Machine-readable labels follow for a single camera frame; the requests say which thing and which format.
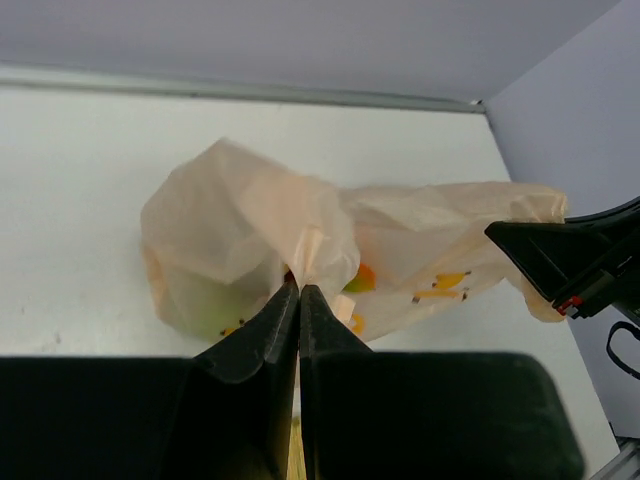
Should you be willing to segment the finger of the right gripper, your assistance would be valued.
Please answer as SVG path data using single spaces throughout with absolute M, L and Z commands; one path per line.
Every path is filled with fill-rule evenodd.
M 485 235 L 561 315 L 639 318 L 639 200 L 563 224 L 498 221 Z

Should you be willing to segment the green fake pear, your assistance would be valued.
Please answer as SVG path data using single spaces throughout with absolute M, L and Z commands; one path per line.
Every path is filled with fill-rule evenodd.
M 252 292 L 207 278 L 187 277 L 169 287 L 171 322 L 183 333 L 216 343 L 249 321 L 269 292 Z

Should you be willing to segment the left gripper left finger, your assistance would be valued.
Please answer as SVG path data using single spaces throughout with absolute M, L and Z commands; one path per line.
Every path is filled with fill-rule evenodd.
M 282 479 L 298 288 L 192 358 L 3 357 L 5 479 Z

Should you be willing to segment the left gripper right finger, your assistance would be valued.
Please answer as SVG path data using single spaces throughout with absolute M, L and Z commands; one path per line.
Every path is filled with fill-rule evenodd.
M 580 479 L 556 386 L 508 352 L 376 352 L 300 296 L 301 424 L 310 479 Z

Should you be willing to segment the fake mango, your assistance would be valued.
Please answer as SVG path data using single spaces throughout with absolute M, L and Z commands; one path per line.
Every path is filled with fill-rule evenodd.
M 344 286 L 347 293 L 365 293 L 376 289 L 376 273 L 365 263 L 360 263 L 356 275 Z

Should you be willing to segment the translucent orange plastic bag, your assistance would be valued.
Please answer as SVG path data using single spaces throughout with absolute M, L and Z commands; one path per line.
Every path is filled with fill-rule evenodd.
M 370 341 L 502 281 L 535 318 L 560 321 L 485 229 L 562 224 L 566 206 L 560 191 L 511 182 L 340 188 L 220 140 L 145 203 L 141 247 L 156 315 L 175 329 L 172 282 L 207 278 L 269 292 L 267 303 L 291 280 L 317 286 L 332 313 Z M 344 292 L 360 263 L 376 273 L 376 289 Z

